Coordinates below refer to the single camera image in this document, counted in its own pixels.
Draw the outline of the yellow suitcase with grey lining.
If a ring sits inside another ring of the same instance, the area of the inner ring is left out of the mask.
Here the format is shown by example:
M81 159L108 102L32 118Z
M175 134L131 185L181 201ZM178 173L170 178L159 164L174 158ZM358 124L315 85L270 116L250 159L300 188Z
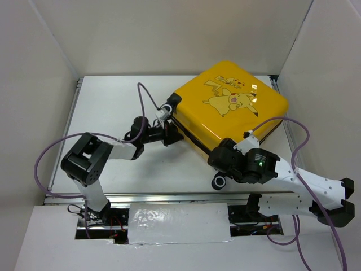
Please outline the yellow suitcase with grey lining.
M178 88L165 104L173 108L178 131L206 162L226 138L239 143L252 130L263 142L288 109L281 94L228 60Z

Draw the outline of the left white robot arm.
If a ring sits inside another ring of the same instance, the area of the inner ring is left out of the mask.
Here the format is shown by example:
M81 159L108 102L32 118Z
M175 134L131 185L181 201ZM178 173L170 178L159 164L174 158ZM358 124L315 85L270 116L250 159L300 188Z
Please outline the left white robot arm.
M85 197L92 220L105 225L111 220L111 203L99 178L106 162L110 159L136 160L147 143L160 141L168 146L182 139L172 122L150 126L146 117L139 116L125 134L125 142L108 143L94 134L83 134L63 157L60 166Z

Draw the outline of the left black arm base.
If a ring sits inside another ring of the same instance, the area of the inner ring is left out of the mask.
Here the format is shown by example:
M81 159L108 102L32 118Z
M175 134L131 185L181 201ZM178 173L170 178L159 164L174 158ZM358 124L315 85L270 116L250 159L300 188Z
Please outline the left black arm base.
M110 239L115 244L129 244L128 240L128 208L111 208L110 215L104 220L96 218L90 212L85 222L85 209L75 204L67 206L68 213L78 217L75 239Z

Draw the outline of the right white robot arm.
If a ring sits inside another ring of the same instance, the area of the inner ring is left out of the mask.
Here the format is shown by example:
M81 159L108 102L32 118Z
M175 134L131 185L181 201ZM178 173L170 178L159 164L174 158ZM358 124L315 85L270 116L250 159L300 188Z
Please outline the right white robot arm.
M289 192L250 194L246 215L252 221L275 215L304 215L315 217L324 225L332 221L335 227L342 228L355 217L355 205L348 202L354 192L353 180L332 180L292 169L285 159L260 148L254 136L239 143L224 139L210 152L208 164L217 170L212 180L216 190L222 189L226 178L230 178L237 183L277 186Z

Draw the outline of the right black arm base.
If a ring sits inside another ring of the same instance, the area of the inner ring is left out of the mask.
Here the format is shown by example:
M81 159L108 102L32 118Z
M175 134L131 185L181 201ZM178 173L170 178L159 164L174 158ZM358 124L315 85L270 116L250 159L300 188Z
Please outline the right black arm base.
M251 194L246 204L228 205L228 220L232 237L282 234L277 215L265 216L260 210L261 194Z

